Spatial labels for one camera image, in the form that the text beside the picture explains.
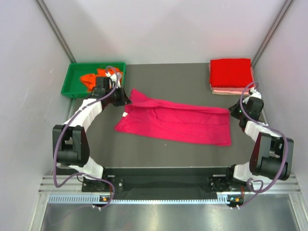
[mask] stack of folded cloths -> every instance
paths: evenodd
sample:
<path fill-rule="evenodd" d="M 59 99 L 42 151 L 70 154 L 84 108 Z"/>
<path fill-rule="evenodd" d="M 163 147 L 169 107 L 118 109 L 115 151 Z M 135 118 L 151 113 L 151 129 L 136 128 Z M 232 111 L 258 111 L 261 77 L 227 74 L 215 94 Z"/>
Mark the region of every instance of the stack of folded cloths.
<path fill-rule="evenodd" d="M 239 95 L 254 81 L 250 59 L 211 60 L 209 69 L 210 86 L 214 94 Z"/>

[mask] gray tabletop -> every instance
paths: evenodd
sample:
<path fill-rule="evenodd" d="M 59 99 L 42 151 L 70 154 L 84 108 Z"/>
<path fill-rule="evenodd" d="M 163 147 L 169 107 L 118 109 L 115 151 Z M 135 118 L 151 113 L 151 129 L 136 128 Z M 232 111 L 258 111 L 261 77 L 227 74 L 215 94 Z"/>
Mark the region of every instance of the gray tabletop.
<path fill-rule="evenodd" d="M 212 94 L 208 64 L 128 65 L 124 88 L 177 103 L 228 108 L 239 96 Z M 82 99 L 76 102 L 76 109 Z M 221 167 L 250 159 L 254 142 L 231 118 L 232 146 L 153 139 L 114 131 L 124 107 L 108 106 L 87 131 L 91 157 L 104 167 Z"/>

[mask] orange cloth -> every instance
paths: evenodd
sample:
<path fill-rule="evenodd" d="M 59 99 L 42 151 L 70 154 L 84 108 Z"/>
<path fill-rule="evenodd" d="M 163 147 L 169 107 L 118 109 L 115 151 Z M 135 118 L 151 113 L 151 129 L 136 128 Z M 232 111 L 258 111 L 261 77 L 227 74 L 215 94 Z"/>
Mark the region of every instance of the orange cloth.
<path fill-rule="evenodd" d="M 115 68 L 115 70 L 117 72 L 119 72 L 122 76 L 123 76 L 123 72 L 121 72 L 119 70 L 119 68 Z M 114 71 L 113 70 L 109 70 L 108 73 L 110 73 L 111 75 L 114 74 Z M 92 89 L 95 87 L 96 85 L 96 77 L 108 77 L 106 75 L 106 71 L 105 69 L 100 69 L 98 68 L 97 69 L 97 74 L 86 74 L 82 77 L 80 77 L 80 81 L 86 85 L 86 87 L 88 88 L 88 91 L 92 91 Z"/>

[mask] black cable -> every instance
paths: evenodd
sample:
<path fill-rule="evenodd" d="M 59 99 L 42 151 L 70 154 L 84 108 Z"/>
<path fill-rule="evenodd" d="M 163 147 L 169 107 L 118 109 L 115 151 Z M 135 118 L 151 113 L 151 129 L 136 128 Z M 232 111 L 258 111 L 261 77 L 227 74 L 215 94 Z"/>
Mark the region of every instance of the black cable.
<path fill-rule="evenodd" d="M 78 175 L 77 175 L 77 180 L 78 180 L 79 182 L 83 183 L 83 181 L 81 181 L 81 180 L 79 179 Z"/>

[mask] green bin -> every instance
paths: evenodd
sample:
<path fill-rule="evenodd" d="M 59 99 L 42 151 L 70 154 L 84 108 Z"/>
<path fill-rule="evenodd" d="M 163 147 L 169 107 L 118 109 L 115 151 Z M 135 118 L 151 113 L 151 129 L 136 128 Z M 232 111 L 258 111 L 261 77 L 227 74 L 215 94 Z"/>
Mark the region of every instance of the green bin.
<path fill-rule="evenodd" d="M 126 64 L 118 63 L 79 63 L 70 64 L 68 67 L 61 94 L 69 98 L 85 98 L 89 95 L 87 87 L 80 81 L 80 77 L 86 74 L 97 74 L 97 68 L 105 69 L 107 66 L 119 68 L 123 72 L 122 85 L 125 80 Z"/>

